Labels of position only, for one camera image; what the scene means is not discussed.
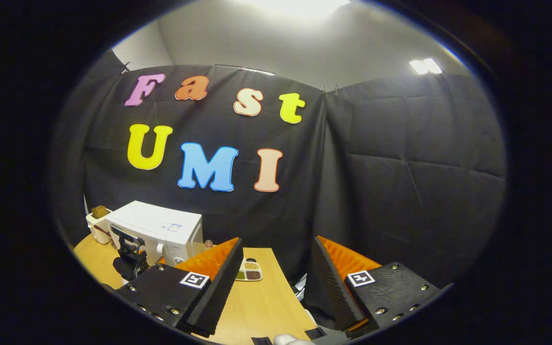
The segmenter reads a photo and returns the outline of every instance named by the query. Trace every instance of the white machine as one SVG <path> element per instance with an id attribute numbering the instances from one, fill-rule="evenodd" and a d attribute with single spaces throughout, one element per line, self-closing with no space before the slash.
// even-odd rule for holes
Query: white machine
<path id="1" fill-rule="evenodd" d="M 99 219 L 89 214 L 86 221 L 95 240 L 104 243 L 101 234 L 107 231 L 117 249 L 120 249 L 119 238 L 112 229 L 142 238 L 145 247 L 140 250 L 146 251 L 149 265 L 164 257 L 168 266 L 176 266 L 201 253 L 205 247 L 201 214 L 133 201 Z"/>

